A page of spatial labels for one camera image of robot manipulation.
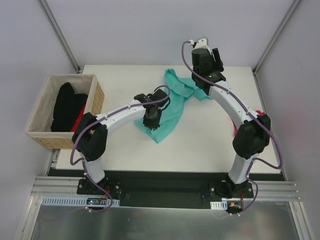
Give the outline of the teal t-shirt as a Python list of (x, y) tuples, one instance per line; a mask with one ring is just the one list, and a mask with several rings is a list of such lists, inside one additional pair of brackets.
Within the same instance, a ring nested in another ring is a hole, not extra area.
[(189, 99), (193, 97), (199, 101), (211, 99), (202, 89), (196, 86), (192, 78), (181, 78), (177, 76), (172, 68), (165, 70), (164, 80), (170, 88), (170, 103), (162, 112), (159, 122), (160, 127), (156, 130), (151, 130), (143, 125), (142, 119), (134, 122), (139, 130), (147, 134), (157, 144), (168, 137), (176, 128), (184, 113), (184, 105)]

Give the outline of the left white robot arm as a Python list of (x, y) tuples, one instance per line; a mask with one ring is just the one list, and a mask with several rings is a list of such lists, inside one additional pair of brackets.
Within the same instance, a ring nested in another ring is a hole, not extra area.
[(129, 103), (107, 113), (83, 115), (72, 136), (73, 148), (70, 164), (82, 164), (83, 178), (78, 182), (79, 195), (110, 196), (108, 180), (103, 170), (102, 155), (106, 151), (108, 135), (124, 125), (142, 120), (148, 130), (160, 127), (162, 112), (171, 103), (170, 91), (164, 86), (157, 87), (153, 93), (138, 94)]

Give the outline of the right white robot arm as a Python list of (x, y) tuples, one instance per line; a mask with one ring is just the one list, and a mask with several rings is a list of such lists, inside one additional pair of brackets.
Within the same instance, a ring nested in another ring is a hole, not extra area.
[(229, 115), (237, 132), (232, 146), (235, 151), (233, 165), (226, 179), (214, 189), (223, 198), (234, 198), (247, 187), (247, 172), (254, 157), (258, 157), (270, 143), (268, 131), (271, 120), (265, 115), (246, 106), (232, 93), (231, 87), (222, 74), (224, 68), (218, 49), (210, 52), (206, 48), (193, 49), (191, 78), (196, 86), (215, 100)]

